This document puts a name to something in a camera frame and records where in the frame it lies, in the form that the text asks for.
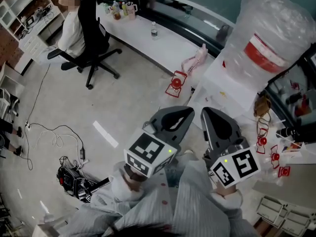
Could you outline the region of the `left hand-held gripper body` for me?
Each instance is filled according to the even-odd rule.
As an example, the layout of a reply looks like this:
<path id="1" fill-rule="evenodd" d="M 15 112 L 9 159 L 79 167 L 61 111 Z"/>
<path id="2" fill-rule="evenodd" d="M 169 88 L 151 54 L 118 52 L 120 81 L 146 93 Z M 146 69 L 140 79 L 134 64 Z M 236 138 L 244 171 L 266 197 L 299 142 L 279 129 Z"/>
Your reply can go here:
<path id="1" fill-rule="evenodd" d="M 169 165 L 181 151 L 180 143 L 194 116 L 191 107 L 167 107 L 137 128 L 124 148 L 124 169 L 129 177 L 150 178 Z"/>

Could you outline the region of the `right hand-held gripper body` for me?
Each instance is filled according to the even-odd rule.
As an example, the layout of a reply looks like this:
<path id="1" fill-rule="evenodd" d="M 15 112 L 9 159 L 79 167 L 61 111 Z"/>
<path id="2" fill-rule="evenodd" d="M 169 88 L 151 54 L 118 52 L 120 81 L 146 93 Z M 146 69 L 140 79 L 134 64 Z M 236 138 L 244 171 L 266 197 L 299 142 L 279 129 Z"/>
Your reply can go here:
<path id="1" fill-rule="evenodd" d="M 261 171 L 254 147 L 242 136 L 233 118 L 218 109 L 204 107 L 200 119 L 204 139 L 208 143 L 203 159 L 224 188 Z"/>

